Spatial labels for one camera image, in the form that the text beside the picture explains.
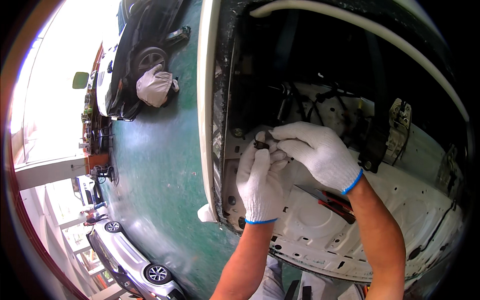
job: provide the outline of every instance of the mechanic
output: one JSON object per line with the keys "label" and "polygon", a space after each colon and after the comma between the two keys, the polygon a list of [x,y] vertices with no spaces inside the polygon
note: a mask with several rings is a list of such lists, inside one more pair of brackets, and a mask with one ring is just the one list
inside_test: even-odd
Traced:
{"label": "mechanic", "polygon": [[[240,158],[237,187],[246,208],[245,229],[211,299],[285,297],[281,266],[275,259],[267,259],[274,222],[284,207],[278,172],[288,161],[272,159],[278,156],[277,149],[304,164],[321,184],[347,195],[373,271],[367,299],[402,299],[406,257],[402,232],[335,131],[296,122],[275,127],[270,133],[278,144],[265,141],[265,132],[260,132],[255,139],[269,144],[270,149],[257,150],[252,141]],[[303,286],[312,287],[314,300],[339,296],[330,279],[307,272],[302,274],[301,291]]]}
{"label": "mechanic", "polygon": [[78,214],[78,219],[83,221],[88,221],[89,219],[98,219],[100,213],[96,211],[101,207],[108,207],[107,202],[102,202],[100,204],[88,204],[82,207],[82,210]]}

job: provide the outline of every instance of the white pant leg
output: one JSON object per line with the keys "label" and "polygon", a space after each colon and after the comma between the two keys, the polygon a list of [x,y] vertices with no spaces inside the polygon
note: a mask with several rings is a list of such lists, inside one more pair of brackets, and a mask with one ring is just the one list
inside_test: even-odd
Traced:
{"label": "white pant leg", "polygon": [[312,300],[336,300],[336,288],[328,278],[317,277],[303,271],[301,274],[298,300],[302,300],[303,287],[312,287]]}
{"label": "white pant leg", "polygon": [[284,298],[282,263],[271,256],[267,256],[264,277],[250,300],[283,300]]}

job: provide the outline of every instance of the white car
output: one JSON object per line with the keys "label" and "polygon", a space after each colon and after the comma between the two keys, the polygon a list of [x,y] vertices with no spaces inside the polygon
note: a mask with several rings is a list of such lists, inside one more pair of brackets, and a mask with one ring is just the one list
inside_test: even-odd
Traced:
{"label": "white car", "polygon": [[95,180],[86,175],[72,179],[73,193],[83,205],[100,204],[103,202],[102,192]]}
{"label": "white car", "polygon": [[86,236],[103,266],[127,292],[146,300],[185,300],[170,271],[146,259],[123,234],[119,222],[98,221]]}
{"label": "white car", "polygon": [[[400,225],[407,289],[448,259],[464,234],[473,129],[448,45],[427,13],[414,1],[362,3],[203,2],[197,101],[208,205],[198,215],[241,235],[235,177],[255,134],[299,120],[328,126]],[[357,223],[296,185],[347,198],[297,161],[280,179],[285,207],[270,254],[369,284]]]}

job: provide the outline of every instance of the small black clip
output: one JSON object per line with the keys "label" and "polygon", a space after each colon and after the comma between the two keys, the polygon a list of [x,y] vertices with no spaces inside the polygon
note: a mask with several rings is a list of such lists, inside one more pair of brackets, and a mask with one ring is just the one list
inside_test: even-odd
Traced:
{"label": "small black clip", "polygon": [[269,144],[265,144],[265,143],[259,142],[257,140],[255,140],[255,142],[253,142],[253,147],[256,148],[256,149],[270,149]]}

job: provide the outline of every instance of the silver car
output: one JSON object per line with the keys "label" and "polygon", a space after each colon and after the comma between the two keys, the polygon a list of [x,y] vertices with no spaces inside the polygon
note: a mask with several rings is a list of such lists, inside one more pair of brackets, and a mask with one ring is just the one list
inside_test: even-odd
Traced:
{"label": "silver car", "polygon": [[87,239],[124,290],[146,300],[185,299],[170,271],[146,259],[125,237],[119,222],[109,219],[97,222]]}

